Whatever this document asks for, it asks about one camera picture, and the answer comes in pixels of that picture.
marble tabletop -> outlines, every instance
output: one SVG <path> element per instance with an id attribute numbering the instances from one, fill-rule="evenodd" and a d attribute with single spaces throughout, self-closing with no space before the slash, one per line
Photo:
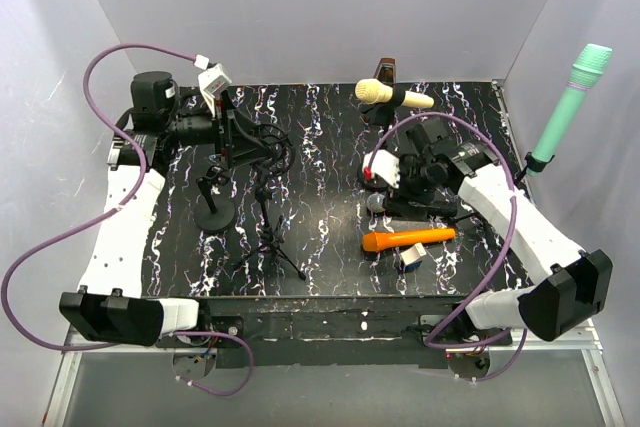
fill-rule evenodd
<path id="1" fill-rule="evenodd" d="M 517 169 L 517 158 L 505 114 L 489 82 L 406 84 L 435 99 L 435 110 L 456 115 L 487 134 Z M 371 151 L 380 129 L 368 126 L 358 111 L 353 84 L 269 85 L 230 90 L 238 109 L 257 122 L 277 123 L 290 132 L 298 157 L 292 169 L 270 184 L 272 221 L 285 216 L 282 245 L 307 274 L 302 281 L 285 264 L 262 256 L 233 272 L 240 256 L 258 242 L 259 204 L 253 198 L 249 166 L 232 171 L 231 182 L 219 188 L 238 208 L 235 225 L 224 234 L 205 235 L 193 221 L 193 207 L 203 203 L 195 179 L 214 154 L 212 146 L 181 147 L 175 152 L 163 192 L 155 208 L 142 265 L 143 296 L 338 295 L 369 296 L 466 294 L 491 266 L 500 238 L 480 219 L 457 225 L 452 241 L 427 247 L 428 259 L 411 273 L 398 274 L 399 250 L 367 254 L 362 236 L 445 224 L 372 218 L 365 208 L 369 195 L 356 172 Z M 411 110 L 400 107 L 400 118 Z M 469 134 L 455 125 L 455 136 Z M 451 199 L 445 191 L 438 194 Z M 459 215 L 469 210 L 459 208 Z M 526 273 L 510 255 L 492 287 L 528 285 Z"/>

gray wall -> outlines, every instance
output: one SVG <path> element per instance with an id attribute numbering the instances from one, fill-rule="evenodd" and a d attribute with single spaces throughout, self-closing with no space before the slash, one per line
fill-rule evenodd
<path id="1" fill-rule="evenodd" d="M 222 62 L 236 83 L 505 78 L 546 0 L 100 0 L 122 41 Z M 138 70 L 155 63 L 132 53 Z M 193 71 L 171 64 L 178 80 Z"/>
<path id="2" fill-rule="evenodd" d="M 534 182 L 542 211 L 586 249 L 614 261 L 607 306 L 594 320 L 629 425 L 640 424 L 640 0 L 549 0 L 506 82 L 521 152 L 534 147 L 589 42 L 613 48 L 556 160 Z"/>
<path id="3" fill-rule="evenodd" d="M 117 42 L 97 0 L 0 0 L 0 274 L 36 243 L 102 210 L 110 136 L 82 96 L 85 65 Z M 128 106 L 133 67 L 116 54 L 93 82 L 115 117 Z M 96 230 L 24 264 L 10 286 L 19 318 L 63 342 L 63 289 L 74 290 Z M 0 425 L 39 425 L 60 354 L 30 344 L 0 315 Z"/>

teal microphone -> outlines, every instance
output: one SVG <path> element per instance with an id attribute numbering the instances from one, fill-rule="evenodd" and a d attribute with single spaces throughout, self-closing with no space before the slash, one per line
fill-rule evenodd
<path id="1" fill-rule="evenodd" d="M 527 154 L 526 170 L 529 175 L 537 175 L 551 162 L 569 124 L 578 113 L 591 87 L 596 85 L 602 77 L 610 58 L 611 49 L 596 44 L 588 44 L 580 53 L 571 69 L 567 87 L 549 119 L 538 145 L 533 149 L 533 153 Z"/>

tripod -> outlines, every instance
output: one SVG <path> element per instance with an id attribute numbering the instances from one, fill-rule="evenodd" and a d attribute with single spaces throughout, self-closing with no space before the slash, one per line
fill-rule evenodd
<path id="1" fill-rule="evenodd" d="M 275 227 L 269 222 L 269 214 L 267 213 L 267 200 L 273 198 L 273 194 L 267 189 L 267 183 L 271 180 L 271 176 L 265 176 L 261 166 L 255 166 L 258 172 L 257 187 L 254 196 L 260 204 L 260 210 L 262 211 L 262 226 L 260 227 L 260 241 L 257 247 L 252 248 L 249 252 L 244 254 L 240 260 L 236 263 L 233 271 L 236 272 L 242 268 L 244 263 L 256 254 L 270 254 L 269 263 L 273 263 L 276 259 L 286 260 L 291 267 L 298 273 L 300 280 L 307 280 L 307 276 L 302 272 L 298 266 L 289 258 L 287 254 L 282 251 L 280 245 L 284 243 L 282 237 L 282 224 L 284 222 L 284 215 L 280 214 L 278 223 Z"/>

